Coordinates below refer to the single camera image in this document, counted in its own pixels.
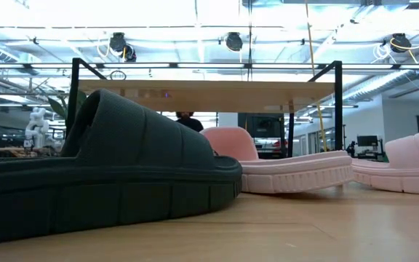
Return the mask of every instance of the dark hair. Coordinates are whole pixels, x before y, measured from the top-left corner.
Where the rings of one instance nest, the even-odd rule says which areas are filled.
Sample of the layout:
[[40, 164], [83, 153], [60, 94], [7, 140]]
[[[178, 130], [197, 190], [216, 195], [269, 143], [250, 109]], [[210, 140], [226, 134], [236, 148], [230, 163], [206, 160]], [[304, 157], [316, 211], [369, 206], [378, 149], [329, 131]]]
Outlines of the dark hair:
[[[188, 112], [189, 116], [193, 116], [194, 112]], [[175, 112], [175, 115], [177, 118], [182, 118], [182, 112]]]

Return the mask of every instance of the black metal frame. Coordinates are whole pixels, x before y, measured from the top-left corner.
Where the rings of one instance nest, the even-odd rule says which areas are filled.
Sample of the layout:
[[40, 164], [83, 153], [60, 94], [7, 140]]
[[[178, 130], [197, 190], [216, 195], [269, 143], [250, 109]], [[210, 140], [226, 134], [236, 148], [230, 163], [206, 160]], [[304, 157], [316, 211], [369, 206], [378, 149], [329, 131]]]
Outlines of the black metal frame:
[[[92, 66], [87, 62], [83, 61], [81, 58], [72, 59], [72, 74], [71, 74], [71, 90], [69, 92], [69, 104], [68, 104], [68, 116], [65, 121], [66, 125], [66, 137], [71, 131], [73, 123], [75, 121], [76, 112], [77, 112], [77, 92], [79, 91], [79, 72], [80, 65], [83, 65], [86, 69], [90, 70], [100, 79], [106, 79], [104, 75], [96, 71]], [[313, 76], [309, 82], [315, 82], [321, 76], [325, 75], [327, 72], [335, 69], [335, 83], [334, 83], [334, 98], [335, 98], [335, 150], [342, 150], [342, 134], [343, 134], [343, 115], [342, 115], [342, 61], [334, 61], [324, 69], [322, 69], [317, 75]], [[285, 135], [281, 137], [281, 148], [282, 154], [285, 156], [285, 146], [283, 140]], [[294, 114], [290, 113], [289, 115], [289, 137], [288, 137], [288, 147], [287, 147], [287, 157], [292, 157], [293, 155], [293, 141], [294, 141]]]
[[[335, 150], [343, 150], [342, 134], [343, 134], [343, 101], [342, 101], [342, 61], [334, 61], [326, 66], [323, 70], [313, 76], [309, 82], [315, 82], [327, 72], [335, 69], [335, 82], [334, 82], [334, 102], [335, 102]], [[289, 138], [287, 147], [287, 157], [293, 156], [294, 144], [294, 114], [289, 115]]]

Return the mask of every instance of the ceiling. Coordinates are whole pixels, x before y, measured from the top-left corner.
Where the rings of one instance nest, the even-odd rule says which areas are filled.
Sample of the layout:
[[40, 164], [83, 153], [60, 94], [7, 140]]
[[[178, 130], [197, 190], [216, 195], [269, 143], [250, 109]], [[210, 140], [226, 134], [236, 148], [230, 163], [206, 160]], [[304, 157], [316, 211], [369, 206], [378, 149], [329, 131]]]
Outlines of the ceiling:
[[[310, 0], [309, 19], [303, 0], [289, 1], [297, 4], [253, 0], [251, 13], [247, 2], [0, 0], [0, 50], [19, 63], [70, 63], [73, 57], [89, 63], [117, 63], [118, 56], [105, 53], [112, 33], [123, 32], [127, 43], [134, 47], [139, 63], [310, 63], [308, 21], [315, 63], [334, 60], [364, 64], [414, 63], [409, 52], [381, 50], [385, 55], [377, 54], [383, 40], [388, 41], [393, 33], [405, 33], [412, 46], [418, 47], [413, 53], [419, 58], [419, 1]], [[241, 52], [231, 52], [226, 47], [225, 37], [229, 32], [240, 33], [244, 43]], [[21, 77], [16, 70], [0, 70], [0, 78], [17, 85], [9, 88], [11, 92], [20, 92], [23, 90], [20, 87], [26, 89], [30, 85], [39, 85], [45, 91], [68, 91], [68, 69], [39, 72], [30, 76], [31, 84], [29, 75]], [[124, 72], [128, 79], [247, 80], [247, 72], [242, 69]], [[253, 80], [304, 82], [311, 74], [310, 71], [255, 71]], [[374, 75], [372, 71], [345, 73], [344, 89]], [[320, 81], [333, 82], [334, 78], [326, 75]], [[395, 90], [387, 88], [384, 94], [395, 95], [414, 85], [406, 81], [394, 87]], [[395, 99], [419, 99], [419, 91]]]

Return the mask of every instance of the desk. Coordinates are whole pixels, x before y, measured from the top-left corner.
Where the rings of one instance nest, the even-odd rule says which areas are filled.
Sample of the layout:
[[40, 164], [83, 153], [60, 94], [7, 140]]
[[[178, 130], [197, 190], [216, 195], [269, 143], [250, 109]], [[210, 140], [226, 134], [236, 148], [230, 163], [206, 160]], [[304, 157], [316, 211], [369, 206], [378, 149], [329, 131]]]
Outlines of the desk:
[[0, 261], [419, 261], [419, 195], [242, 194], [217, 213], [3, 243]]

